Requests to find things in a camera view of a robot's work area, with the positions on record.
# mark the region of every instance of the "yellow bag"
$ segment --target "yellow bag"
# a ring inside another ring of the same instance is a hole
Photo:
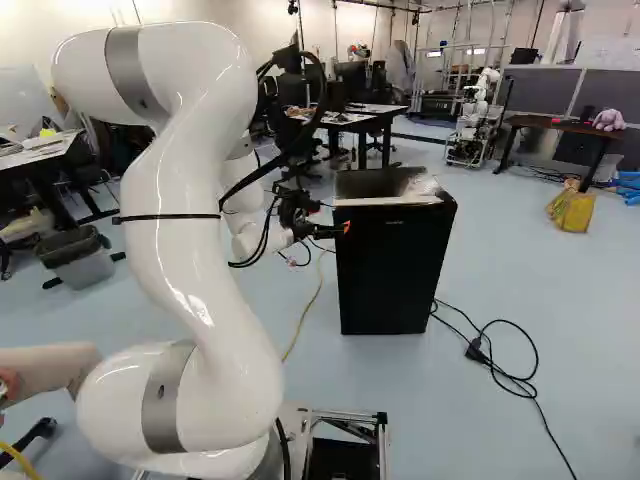
[[[578,192],[579,187],[579,180],[566,180],[562,193],[547,205],[547,213],[556,226],[565,232],[586,233],[593,217],[596,196]]]

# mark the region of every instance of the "black desk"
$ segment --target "black desk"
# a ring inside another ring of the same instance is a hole
[[[359,113],[363,115],[373,115],[378,118],[380,128],[378,131],[382,131],[382,166],[388,167],[391,157],[391,127],[393,125],[393,119],[398,115],[403,115],[409,109],[406,105],[378,105],[374,103],[350,103],[345,107],[345,112]],[[358,138],[358,145],[360,142],[364,142],[366,145],[367,136],[364,134],[364,139]]]
[[[367,133],[380,130],[385,122],[375,115],[363,115],[359,113],[346,113],[344,120],[337,120],[334,116],[337,115],[334,112],[327,112],[318,128],[324,128],[327,130],[329,136],[329,155],[340,154],[340,133],[350,132],[358,134],[358,169],[365,170],[367,168]],[[308,118],[299,115],[290,115],[290,118],[306,121]],[[385,154],[382,154],[382,166],[389,166],[389,150],[391,144],[387,149],[386,163]]]
[[[620,140],[623,138],[623,132],[605,132],[604,130],[596,130],[595,128],[588,125],[563,125],[552,123],[551,117],[543,117],[540,115],[514,115],[513,117],[507,118],[505,123],[511,125],[511,132],[509,133],[509,137],[507,138],[507,144],[504,148],[504,152],[502,154],[502,159],[500,160],[500,165],[493,171],[494,174],[498,175],[502,173],[507,168],[511,166],[509,163],[509,155],[511,154],[511,149],[513,148],[513,144],[516,140],[516,136],[518,132],[522,128],[546,128],[546,129],[554,129],[560,130],[562,132],[571,132],[571,133],[579,133],[581,135],[591,135],[594,137],[598,137],[601,139],[601,147],[598,152],[598,156],[596,157],[595,162],[589,167],[589,172],[587,176],[582,179],[580,183],[579,191],[584,193],[591,186],[591,182],[593,180],[593,176],[595,175],[600,163],[602,162],[602,158],[607,153],[607,148],[609,148],[609,144],[612,140]]]
[[[91,197],[87,186],[78,178],[74,167],[74,164],[78,164],[78,162],[74,162],[74,160],[86,156],[86,150],[79,139],[79,133],[80,131],[61,132],[56,134],[56,139],[59,137],[59,142],[50,146],[33,150],[25,149],[12,155],[0,157],[0,172],[11,170],[12,175],[28,178],[42,203],[53,214],[56,226],[62,230],[77,228],[78,225],[119,213],[117,209],[100,210]],[[49,162],[55,162],[55,165],[49,165]],[[52,185],[49,175],[46,174],[45,170],[51,171],[50,167],[57,167],[67,175],[72,186],[80,193],[82,200],[91,210],[91,215],[79,220],[73,218],[60,199],[56,188]]]

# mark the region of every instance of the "person's arm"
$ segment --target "person's arm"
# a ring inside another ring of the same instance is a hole
[[[0,379],[6,387],[0,408],[61,388],[75,400],[82,382],[101,360],[91,343],[0,348]]]

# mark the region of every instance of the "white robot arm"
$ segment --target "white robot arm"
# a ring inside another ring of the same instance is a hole
[[[53,78],[76,110],[158,134],[122,180],[127,258],[192,339],[101,363],[80,392],[79,426],[98,451],[135,468],[247,478],[273,443],[283,375],[220,245],[222,188],[255,165],[250,149],[233,154],[257,95],[246,49],[207,22],[97,30],[58,47]],[[257,184],[225,204],[240,258],[261,206]],[[271,237],[272,250],[292,241],[285,230]]]
[[[487,92],[491,84],[500,80],[500,72],[493,68],[485,68],[480,73],[478,82],[473,86],[464,87],[465,92],[471,92],[473,98],[462,104],[461,120],[466,126],[475,127],[489,110],[489,103],[486,101]]]

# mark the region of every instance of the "gray bin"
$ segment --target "gray bin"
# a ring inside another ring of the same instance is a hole
[[[108,248],[109,240],[93,225],[85,225],[43,239],[35,252],[45,268],[72,289],[81,290],[114,274]]]

